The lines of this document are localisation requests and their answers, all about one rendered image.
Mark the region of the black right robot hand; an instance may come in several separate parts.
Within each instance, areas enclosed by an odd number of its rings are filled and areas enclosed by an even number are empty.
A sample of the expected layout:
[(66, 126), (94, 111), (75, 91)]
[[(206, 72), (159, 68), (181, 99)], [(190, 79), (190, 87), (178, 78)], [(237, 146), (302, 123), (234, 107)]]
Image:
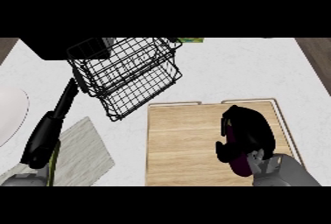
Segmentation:
[(262, 150), (262, 160), (274, 154), (274, 135), (259, 112), (231, 105), (221, 114), (221, 136), (225, 143), (215, 142), (215, 154), (223, 163), (240, 154)]

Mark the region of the white round plate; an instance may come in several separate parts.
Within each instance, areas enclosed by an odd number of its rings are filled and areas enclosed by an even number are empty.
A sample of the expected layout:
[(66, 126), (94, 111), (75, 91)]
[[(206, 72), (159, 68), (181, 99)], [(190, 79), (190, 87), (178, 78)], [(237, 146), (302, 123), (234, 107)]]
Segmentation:
[(27, 96), (22, 89), (0, 87), (0, 147), (22, 126), (26, 119), (27, 106)]

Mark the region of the black appliance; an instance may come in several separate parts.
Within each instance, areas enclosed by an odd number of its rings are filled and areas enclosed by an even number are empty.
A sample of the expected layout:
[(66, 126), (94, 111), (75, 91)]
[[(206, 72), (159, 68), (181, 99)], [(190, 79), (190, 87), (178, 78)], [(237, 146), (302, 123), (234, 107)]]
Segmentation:
[(20, 38), (42, 60), (100, 60), (109, 58), (115, 38)]

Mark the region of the dark purple eggplant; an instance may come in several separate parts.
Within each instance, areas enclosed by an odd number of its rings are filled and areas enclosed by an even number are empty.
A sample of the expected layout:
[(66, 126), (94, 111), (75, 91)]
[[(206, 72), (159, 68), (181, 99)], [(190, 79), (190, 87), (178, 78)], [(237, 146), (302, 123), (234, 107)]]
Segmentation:
[(246, 160), (248, 154), (248, 141), (236, 136), (233, 126), (225, 123), (225, 147), (228, 150), (228, 166), (231, 168), (231, 172), (239, 177), (249, 177), (252, 175), (252, 170)]

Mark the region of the grey placemat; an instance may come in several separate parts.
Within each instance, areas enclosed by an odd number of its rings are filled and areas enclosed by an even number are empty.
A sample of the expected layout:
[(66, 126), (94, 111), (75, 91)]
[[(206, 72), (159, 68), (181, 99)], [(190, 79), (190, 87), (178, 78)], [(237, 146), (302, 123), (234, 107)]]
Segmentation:
[(113, 166), (113, 160), (88, 117), (58, 136), (54, 186), (91, 186)]

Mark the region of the wooden tray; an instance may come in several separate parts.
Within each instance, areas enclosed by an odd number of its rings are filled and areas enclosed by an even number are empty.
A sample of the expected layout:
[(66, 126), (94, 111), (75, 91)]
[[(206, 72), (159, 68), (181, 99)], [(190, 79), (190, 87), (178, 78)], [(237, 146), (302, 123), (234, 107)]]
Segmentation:
[(155, 103), (147, 106), (147, 186), (249, 186), (251, 178), (233, 174), (215, 157), (214, 143), (224, 142), (221, 116), (230, 106), (258, 111), (270, 125), (274, 151), (298, 158), (285, 119), (273, 99)]

